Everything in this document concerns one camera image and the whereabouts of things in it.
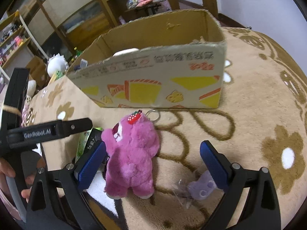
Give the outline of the pink bear plush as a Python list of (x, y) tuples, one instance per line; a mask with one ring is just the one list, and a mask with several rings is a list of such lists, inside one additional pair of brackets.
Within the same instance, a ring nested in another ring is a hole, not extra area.
[(154, 124), (141, 111), (123, 117), (101, 134), (109, 156), (105, 193), (111, 199), (127, 196), (129, 189), (141, 199), (154, 194), (153, 161), (160, 149)]

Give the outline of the green tissue pack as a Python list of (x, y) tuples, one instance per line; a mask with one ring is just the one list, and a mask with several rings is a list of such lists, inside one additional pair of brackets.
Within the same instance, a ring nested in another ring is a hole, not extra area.
[(91, 130), (82, 132), (78, 140), (78, 147), (75, 156), (75, 163), (86, 154), (97, 141), (101, 140), (102, 127), (92, 128)]

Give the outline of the white fluffy plush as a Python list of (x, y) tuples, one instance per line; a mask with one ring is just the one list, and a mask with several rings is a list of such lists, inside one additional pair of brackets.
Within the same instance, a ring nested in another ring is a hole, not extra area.
[(63, 55), (59, 53), (54, 55), (53, 57), (49, 58), (47, 64), (47, 73), (49, 77), (52, 77), (55, 73), (65, 72), (69, 68), (68, 62), (64, 58)]

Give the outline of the left side open shelf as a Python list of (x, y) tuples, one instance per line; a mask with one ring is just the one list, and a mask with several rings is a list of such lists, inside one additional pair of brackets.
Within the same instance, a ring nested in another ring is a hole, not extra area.
[(1, 20), (1, 74), (7, 80), (15, 68), (26, 67), (34, 57), (29, 49), (30, 43), (35, 44), (45, 59), (49, 59), (18, 10)]

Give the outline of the wooden sliding wardrobe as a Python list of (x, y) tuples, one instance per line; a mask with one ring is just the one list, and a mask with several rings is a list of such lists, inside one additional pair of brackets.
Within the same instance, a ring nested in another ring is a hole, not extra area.
[(114, 26), (106, 0), (12, 0), (6, 14), (15, 11), (48, 56), (67, 60)]

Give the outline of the printed cardboard box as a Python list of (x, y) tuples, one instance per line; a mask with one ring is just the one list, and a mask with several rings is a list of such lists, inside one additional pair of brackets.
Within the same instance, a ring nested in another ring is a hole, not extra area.
[(67, 76), (101, 107), (217, 108), (226, 40), (207, 10), (177, 10), (113, 28), (80, 59)]

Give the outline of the small cluttered table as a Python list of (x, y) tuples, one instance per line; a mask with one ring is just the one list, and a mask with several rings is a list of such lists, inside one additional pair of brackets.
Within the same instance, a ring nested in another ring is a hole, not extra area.
[(126, 7), (136, 13), (143, 10), (147, 16), (172, 11), (168, 0), (128, 0)]

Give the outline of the small purple plush keychain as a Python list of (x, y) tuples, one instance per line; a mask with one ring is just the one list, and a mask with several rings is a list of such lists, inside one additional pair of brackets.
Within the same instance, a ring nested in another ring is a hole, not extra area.
[(210, 172), (206, 170), (197, 181), (187, 185), (188, 192), (194, 200), (204, 200), (217, 188)]

